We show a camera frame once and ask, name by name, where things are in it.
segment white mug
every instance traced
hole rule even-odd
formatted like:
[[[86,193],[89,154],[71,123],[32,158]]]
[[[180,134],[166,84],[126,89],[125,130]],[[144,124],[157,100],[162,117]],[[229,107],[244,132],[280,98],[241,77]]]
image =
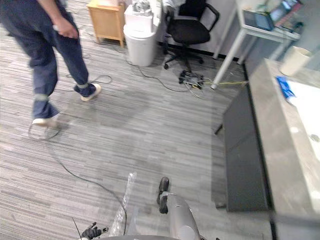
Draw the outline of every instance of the white mug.
[[[310,60],[310,52],[302,47],[292,46],[286,52],[280,72],[286,76],[295,75]]]

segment jeans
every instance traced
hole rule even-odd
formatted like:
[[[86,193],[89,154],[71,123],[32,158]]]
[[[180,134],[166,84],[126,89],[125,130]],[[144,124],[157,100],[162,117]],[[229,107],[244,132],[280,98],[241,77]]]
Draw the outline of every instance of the jeans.
[[[76,29],[70,13],[59,1],[61,15]],[[80,39],[59,35],[53,23],[36,0],[1,0],[0,17],[3,26],[30,56],[33,69],[33,118],[51,118],[59,111],[49,102],[57,81],[57,62],[53,47],[62,55],[77,85],[74,90],[87,97],[96,89],[88,84],[88,70],[82,57]]]

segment white sneaker sole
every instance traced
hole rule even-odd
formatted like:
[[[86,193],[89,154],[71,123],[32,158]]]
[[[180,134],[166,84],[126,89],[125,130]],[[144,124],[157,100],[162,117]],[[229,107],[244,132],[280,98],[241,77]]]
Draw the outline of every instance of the white sneaker sole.
[[[101,93],[102,87],[98,83],[93,83],[95,86],[95,92],[92,93],[90,96],[81,96],[80,99],[84,102],[88,102],[94,97],[96,97],[99,93]]]
[[[53,128],[53,129],[59,128],[58,122],[55,119],[53,119],[52,117],[51,118],[36,118],[32,121],[32,125]]]

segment laptop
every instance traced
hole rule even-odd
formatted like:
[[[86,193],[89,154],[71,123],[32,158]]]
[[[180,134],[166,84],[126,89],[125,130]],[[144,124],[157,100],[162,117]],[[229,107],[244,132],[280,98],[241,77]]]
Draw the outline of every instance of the laptop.
[[[287,16],[296,5],[301,5],[299,0],[283,0],[279,6],[270,13],[252,12],[243,10],[244,22],[246,25],[272,31],[285,16]]]

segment dark gray cabinet panel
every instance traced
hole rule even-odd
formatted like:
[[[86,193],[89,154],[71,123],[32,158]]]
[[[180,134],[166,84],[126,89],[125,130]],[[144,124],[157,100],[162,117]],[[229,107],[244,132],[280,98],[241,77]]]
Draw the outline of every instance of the dark gray cabinet panel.
[[[233,148],[244,136],[254,131],[252,116],[249,91],[247,87],[244,87],[223,115],[225,148],[227,150]]]
[[[254,113],[244,87],[224,114],[228,211],[269,208],[267,184]]]

